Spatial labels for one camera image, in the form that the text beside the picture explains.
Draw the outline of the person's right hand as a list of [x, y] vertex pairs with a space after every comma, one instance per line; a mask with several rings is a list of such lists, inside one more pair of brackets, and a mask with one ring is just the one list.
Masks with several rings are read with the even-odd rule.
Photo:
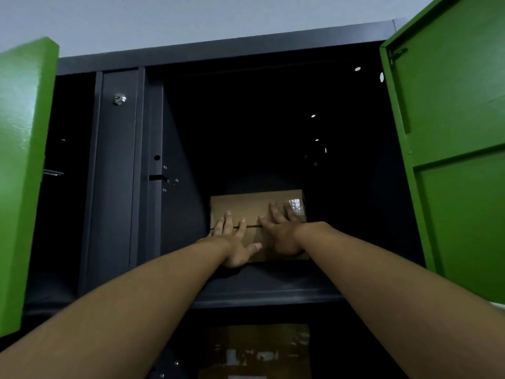
[[287, 220], [284, 209], [280, 209], [276, 203], [269, 203], [269, 210], [272, 217], [269, 221], [276, 224], [276, 231], [275, 233], [266, 232], [273, 240], [275, 251], [287, 257], [302, 254], [311, 248], [317, 236], [331, 229], [326, 222], [302, 222], [298, 215], [296, 215], [296, 222], [290, 222]]

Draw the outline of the person's left hand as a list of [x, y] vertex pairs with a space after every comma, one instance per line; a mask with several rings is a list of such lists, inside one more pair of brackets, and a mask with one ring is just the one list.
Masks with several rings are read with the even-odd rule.
[[247, 231], [247, 223], [244, 218], [238, 221], [238, 227], [234, 227], [231, 235], [223, 235], [224, 214], [221, 216], [214, 229], [207, 237], [199, 240], [205, 245], [218, 247], [224, 255], [222, 265], [227, 268], [237, 268], [246, 264], [254, 255], [248, 255], [245, 248], [252, 243], [244, 243], [243, 239]]

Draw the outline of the brown cardboard box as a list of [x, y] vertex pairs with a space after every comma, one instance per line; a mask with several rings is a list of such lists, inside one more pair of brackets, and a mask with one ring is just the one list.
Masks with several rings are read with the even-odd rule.
[[212, 196], [210, 198], [210, 231], [213, 231], [220, 216], [226, 210], [232, 213], [233, 226], [238, 228], [238, 223], [244, 219], [247, 229], [243, 235], [242, 243], [245, 247], [253, 243], [260, 243], [262, 248], [254, 254], [249, 262], [270, 262], [280, 259], [307, 260], [309, 257], [303, 253], [297, 257], [286, 257], [277, 253], [274, 249], [274, 240], [261, 226], [259, 216], [274, 221], [269, 210], [269, 203], [275, 202], [281, 213], [287, 216], [283, 208], [284, 202], [289, 202], [294, 214], [301, 222], [306, 222], [306, 209], [304, 193], [302, 190], [268, 191], [256, 193], [244, 193], [239, 195]]

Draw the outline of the person's left forearm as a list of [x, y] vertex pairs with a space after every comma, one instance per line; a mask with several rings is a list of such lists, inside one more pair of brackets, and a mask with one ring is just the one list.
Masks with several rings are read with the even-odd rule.
[[209, 237], [98, 287], [0, 353], [0, 379], [143, 379], [231, 255]]

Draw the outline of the person's right forearm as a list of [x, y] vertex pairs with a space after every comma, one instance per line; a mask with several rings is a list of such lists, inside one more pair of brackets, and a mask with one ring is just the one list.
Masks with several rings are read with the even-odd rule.
[[294, 237], [411, 379], [505, 379], [505, 311], [324, 222]]

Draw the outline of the taped cardboard box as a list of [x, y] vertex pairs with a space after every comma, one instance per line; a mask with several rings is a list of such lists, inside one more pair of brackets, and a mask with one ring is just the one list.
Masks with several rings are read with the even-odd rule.
[[307, 324], [211, 326], [198, 379], [312, 379]]

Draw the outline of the dark grey metal locker cabinet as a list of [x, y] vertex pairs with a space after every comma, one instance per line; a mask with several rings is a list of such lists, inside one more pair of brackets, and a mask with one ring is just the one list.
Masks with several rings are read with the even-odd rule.
[[[207, 235], [212, 196], [302, 190], [309, 221], [424, 266], [379, 58], [405, 23], [62, 60], [23, 320]], [[220, 268], [148, 379], [198, 379], [208, 327], [283, 323], [308, 325], [312, 379], [407, 379], [299, 259]]]

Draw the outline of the green locker door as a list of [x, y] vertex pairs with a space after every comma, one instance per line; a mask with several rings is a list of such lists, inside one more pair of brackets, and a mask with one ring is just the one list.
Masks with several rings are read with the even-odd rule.
[[505, 306], [505, 0], [433, 0], [380, 54], [426, 267]]
[[0, 338], [21, 327], [59, 46], [0, 52]]

